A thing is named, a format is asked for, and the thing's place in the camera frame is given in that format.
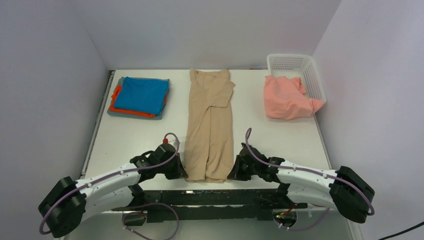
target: white tabletop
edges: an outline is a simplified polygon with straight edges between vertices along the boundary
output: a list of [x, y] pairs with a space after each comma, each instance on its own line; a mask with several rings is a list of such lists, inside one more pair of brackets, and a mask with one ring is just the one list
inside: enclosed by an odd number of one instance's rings
[[[244, 142], [246, 130], [252, 127], [249, 143], [267, 157], [280, 157], [299, 165], [328, 170], [329, 163], [313, 117], [290, 121], [266, 117], [263, 86], [267, 75], [267, 70], [230, 70], [230, 80], [235, 83], [231, 97], [234, 160], [241, 150], [240, 143]], [[170, 79], [170, 91], [161, 120], [108, 115], [112, 93], [121, 77]], [[287, 77], [300, 76], [288, 72]], [[189, 70], [115, 71], [85, 177], [114, 170], [134, 156], [155, 150], [168, 132], [175, 133], [181, 141], [179, 152], [184, 160], [189, 91]], [[231, 190], [272, 189], [277, 188], [278, 183], [265, 182], [257, 176], [250, 181], [188, 183], [183, 179], [167, 180], [158, 174], [140, 186], [144, 190]]]

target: beige garment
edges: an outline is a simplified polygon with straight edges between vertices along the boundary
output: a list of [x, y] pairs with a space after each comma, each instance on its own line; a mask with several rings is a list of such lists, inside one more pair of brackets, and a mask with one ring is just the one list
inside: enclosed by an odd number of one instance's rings
[[224, 182], [234, 165], [230, 71], [190, 70], [184, 169], [188, 182]]

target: white wall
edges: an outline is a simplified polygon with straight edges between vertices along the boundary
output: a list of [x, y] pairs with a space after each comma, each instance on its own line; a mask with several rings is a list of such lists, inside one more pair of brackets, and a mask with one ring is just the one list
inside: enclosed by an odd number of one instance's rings
[[246, 69], [312, 55], [340, 0], [72, 2], [109, 69]]
[[[365, 240], [423, 221], [423, 26], [422, 0], [343, 0], [313, 55], [331, 163], [352, 167], [376, 192]], [[423, 235], [422, 227], [396, 239]]]
[[0, 1], [0, 239], [52, 239], [37, 207], [79, 176], [107, 73], [67, 0]]

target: white basket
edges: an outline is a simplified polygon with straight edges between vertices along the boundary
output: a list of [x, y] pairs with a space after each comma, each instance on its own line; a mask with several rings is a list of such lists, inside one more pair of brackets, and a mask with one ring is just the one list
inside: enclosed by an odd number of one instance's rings
[[268, 72], [274, 77], [300, 77], [310, 98], [327, 101], [314, 59], [300, 54], [270, 54]]

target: folded clothes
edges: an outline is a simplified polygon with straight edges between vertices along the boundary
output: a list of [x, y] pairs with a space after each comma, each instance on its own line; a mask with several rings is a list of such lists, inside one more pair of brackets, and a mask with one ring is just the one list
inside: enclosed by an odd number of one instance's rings
[[307, 98], [303, 95], [306, 93], [300, 77], [266, 76], [263, 87], [266, 116], [284, 120], [311, 117], [324, 102]]
[[[140, 79], [140, 80], [143, 81], [145, 78], [134, 78], [134, 79]], [[147, 113], [147, 112], [120, 109], [120, 108], [117, 108], [115, 106], [116, 99], [121, 94], [123, 84], [124, 84], [124, 80], [125, 80], [124, 77], [119, 79], [118, 84], [117, 84], [117, 86], [116, 86], [116, 88], [113, 91], [113, 94], [111, 96], [112, 101], [110, 103], [109, 108], [107, 109], [107, 114], [109, 114], [111, 116], [116, 116], [116, 117], [127, 117], [127, 118], [135, 118], [135, 119], [149, 119], [149, 120], [160, 120], [160, 119], [162, 119], [162, 110], [163, 110], [163, 107], [165, 106], [165, 103], [167, 101], [168, 92], [166, 93], [166, 95], [165, 95], [165, 97], [162, 101], [162, 104], [161, 104], [162, 109], [161, 109], [161, 112], [159, 114], [152, 114], [152, 113]], [[158, 79], [158, 80], [169, 82], [169, 79], [166, 79], [166, 80]]]
[[123, 80], [114, 107], [122, 110], [159, 115], [169, 88], [169, 80], [131, 78]]

